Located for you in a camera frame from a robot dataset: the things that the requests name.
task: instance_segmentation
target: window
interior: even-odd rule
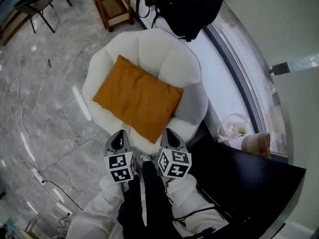
[[[271,151],[287,156],[284,118],[275,85],[257,45],[249,33],[224,2],[207,35],[228,61],[227,66],[243,96],[255,132],[268,131]]]
[[[311,67],[319,67],[319,54],[304,57],[293,62],[288,62],[288,67],[291,72],[304,70]]]

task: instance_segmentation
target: black backpack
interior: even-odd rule
[[[156,16],[169,24],[177,36],[187,41],[194,40],[200,30],[212,23],[223,0],[156,0]]]

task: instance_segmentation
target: extension cord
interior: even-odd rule
[[[44,179],[41,177],[41,175],[36,171],[35,168],[32,169],[32,173],[35,175],[35,177],[37,178],[37,180],[42,184],[45,185],[46,182],[42,182]]]

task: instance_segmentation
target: glass window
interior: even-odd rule
[[[235,57],[245,83],[254,97],[264,131],[271,135],[271,151],[287,156],[286,129],[275,85],[259,48],[249,33],[224,2],[213,22],[223,41]]]
[[[315,54],[312,56],[304,57],[302,59],[288,62],[288,67],[291,72],[309,69],[311,67],[319,66],[319,54]]]

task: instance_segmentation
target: white armchair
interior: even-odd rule
[[[92,56],[82,93],[94,122],[110,134],[121,129],[126,130],[131,146],[145,153],[153,154],[159,150],[161,137],[152,144],[131,126],[93,101],[119,55],[159,80],[174,87],[184,88],[180,101],[180,104],[183,101],[183,107],[178,107],[174,114],[177,115],[177,110],[179,114],[185,111],[186,117],[195,114],[197,119],[186,121],[180,119],[179,115],[177,115],[179,118],[172,116],[167,127],[178,133],[186,142],[191,140],[206,114],[208,105],[207,96],[202,87],[200,91],[193,91],[194,88],[191,88],[190,94],[186,90],[188,86],[196,86],[198,83],[202,86],[200,65],[196,56],[186,45],[159,28],[121,33]]]

